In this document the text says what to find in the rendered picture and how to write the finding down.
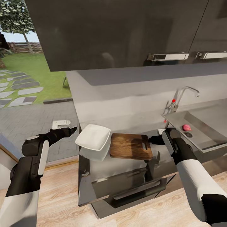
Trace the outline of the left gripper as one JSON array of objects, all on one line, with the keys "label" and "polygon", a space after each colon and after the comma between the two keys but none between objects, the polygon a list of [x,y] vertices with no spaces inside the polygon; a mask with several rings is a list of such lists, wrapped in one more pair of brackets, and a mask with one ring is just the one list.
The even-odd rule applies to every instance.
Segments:
[{"label": "left gripper", "polygon": [[[54,133],[57,137],[57,141],[59,141],[60,139],[64,138],[64,137],[70,137],[72,134],[74,134],[74,132],[77,130],[77,127],[74,127],[72,129],[68,128],[61,128],[61,129],[50,129],[49,133]],[[57,142],[56,141],[56,142]]]}]

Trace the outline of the cutting board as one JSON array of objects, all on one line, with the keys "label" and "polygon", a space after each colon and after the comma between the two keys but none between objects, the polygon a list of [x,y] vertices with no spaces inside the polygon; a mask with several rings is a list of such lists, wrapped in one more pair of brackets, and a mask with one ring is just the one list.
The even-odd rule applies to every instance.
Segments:
[{"label": "cutting board", "polygon": [[[147,150],[143,149],[142,141],[145,142]],[[146,135],[113,133],[110,156],[152,159],[153,154]]]}]

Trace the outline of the bowl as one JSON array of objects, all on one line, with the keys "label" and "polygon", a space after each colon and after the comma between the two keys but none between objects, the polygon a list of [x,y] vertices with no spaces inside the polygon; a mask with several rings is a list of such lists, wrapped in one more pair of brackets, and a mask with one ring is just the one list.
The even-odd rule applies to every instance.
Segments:
[{"label": "bowl", "polygon": [[81,147],[101,151],[106,144],[111,130],[99,125],[88,125],[79,134],[75,143]]}]

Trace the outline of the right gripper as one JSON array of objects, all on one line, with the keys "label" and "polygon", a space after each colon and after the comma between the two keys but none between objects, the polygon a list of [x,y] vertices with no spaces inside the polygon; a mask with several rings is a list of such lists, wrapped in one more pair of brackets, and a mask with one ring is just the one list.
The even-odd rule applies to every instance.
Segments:
[{"label": "right gripper", "polygon": [[165,145],[160,141],[160,136],[152,136],[148,139],[148,142],[156,145]]}]

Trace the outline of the vidalia onion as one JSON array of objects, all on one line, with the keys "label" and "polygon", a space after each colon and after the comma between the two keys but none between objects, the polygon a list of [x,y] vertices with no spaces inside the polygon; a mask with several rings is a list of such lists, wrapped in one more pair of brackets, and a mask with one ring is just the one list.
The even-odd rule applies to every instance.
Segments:
[{"label": "vidalia onion", "polygon": [[192,131],[189,125],[183,125],[183,126],[182,126],[182,129],[183,129],[184,131]]}]

